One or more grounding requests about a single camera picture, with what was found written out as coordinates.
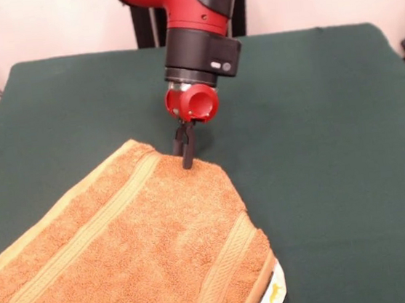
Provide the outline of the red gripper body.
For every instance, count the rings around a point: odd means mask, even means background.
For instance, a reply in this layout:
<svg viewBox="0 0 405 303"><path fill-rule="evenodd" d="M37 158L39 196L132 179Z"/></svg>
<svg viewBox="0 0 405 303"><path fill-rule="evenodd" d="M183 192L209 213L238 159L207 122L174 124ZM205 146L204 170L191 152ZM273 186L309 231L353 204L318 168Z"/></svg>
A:
<svg viewBox="0 0 405 303"><path fill-rule="evenodd" d="M215 88L206 84L192 84L186 90L169 89L164 102L173 117L187 123L207 123L217 114L220 99Z"/></svg>

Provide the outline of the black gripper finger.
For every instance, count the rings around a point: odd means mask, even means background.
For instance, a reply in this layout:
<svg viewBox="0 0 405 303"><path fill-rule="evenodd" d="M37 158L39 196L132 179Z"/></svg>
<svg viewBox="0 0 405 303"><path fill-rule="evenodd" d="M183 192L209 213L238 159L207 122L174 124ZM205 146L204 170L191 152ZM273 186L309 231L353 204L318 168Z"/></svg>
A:
<svg viewBox="0 0 405 303"><path fill-rule="evenodd" d="M193 121L182 122L182 124L179 126L184 169L191 169L193 166L196 142L194 126L195 123Z"/></svg>
<svg viewBox="0 0 405 303"><path fill-rule="evenodd" d="M183 148L185 144L185 123L180 121L177 129L175 130L175 136L172 143L172 154L174 156L183 157Z"/></svg>

